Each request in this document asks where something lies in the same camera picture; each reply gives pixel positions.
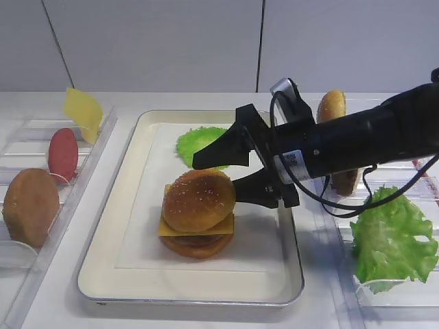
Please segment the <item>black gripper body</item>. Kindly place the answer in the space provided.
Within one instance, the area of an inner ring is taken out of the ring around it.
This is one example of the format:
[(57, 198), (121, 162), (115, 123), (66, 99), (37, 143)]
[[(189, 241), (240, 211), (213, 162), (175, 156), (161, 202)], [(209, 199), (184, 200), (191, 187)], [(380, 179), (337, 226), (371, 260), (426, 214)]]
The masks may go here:
[(284, 184), (278, 174), (278, 169), (274, 161), (276, 148), (270, 134), (270, 128), (261, 118), (252, 104), (242, 106), (236, 109), (235, 123), (241, 125), (257, 125), (257, 133), (253, 138), (254, 149), (258, 155), (263, 168), (271, 177), (274, 188), (279, 193), (279, 201), (282, 200), (284, 207), (291, 208), (299, 205), (298, 192), (293, 184)]

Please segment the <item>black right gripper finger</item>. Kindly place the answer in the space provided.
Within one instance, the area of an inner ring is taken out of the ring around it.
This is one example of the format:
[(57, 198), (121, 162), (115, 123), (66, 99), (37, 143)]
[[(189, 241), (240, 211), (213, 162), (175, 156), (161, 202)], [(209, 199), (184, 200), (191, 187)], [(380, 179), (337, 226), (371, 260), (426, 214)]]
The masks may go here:
[(278, 208), (279, 193), (274, 188), (270, 174), (265, 169), (233, 180), (232, 183), (236, 202)]

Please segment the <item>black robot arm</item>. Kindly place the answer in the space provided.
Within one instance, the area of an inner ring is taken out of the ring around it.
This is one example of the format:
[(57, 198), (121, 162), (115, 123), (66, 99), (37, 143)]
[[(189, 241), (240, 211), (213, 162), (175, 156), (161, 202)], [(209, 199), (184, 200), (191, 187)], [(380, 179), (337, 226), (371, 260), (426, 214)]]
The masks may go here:
[(255, 151), (262, 169), (235, 180), (236, 200), (277, 208), (295, 207), (303, 181), (350, 169), (370, 172), (400, 160), (438, 160), (438, 72), (431, 81), (361, 112), (316, 123), (293, 80), (271, 90), (270, 111), (285, 123), (264, 121), (251, 104), (235, 111), (235, 122), (216, 141), (196, 152), (194, 169), (248, 166)]

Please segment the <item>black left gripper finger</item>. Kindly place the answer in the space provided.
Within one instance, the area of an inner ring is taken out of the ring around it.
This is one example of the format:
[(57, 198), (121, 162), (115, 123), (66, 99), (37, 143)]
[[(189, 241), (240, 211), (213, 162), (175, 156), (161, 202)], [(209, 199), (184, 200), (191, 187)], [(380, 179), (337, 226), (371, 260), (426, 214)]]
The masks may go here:
[(194, 169), (220, 166), (249, 166), (249, 153), (254, 149), (257, 125), (234, 123), (218, 139), (193, 155)]

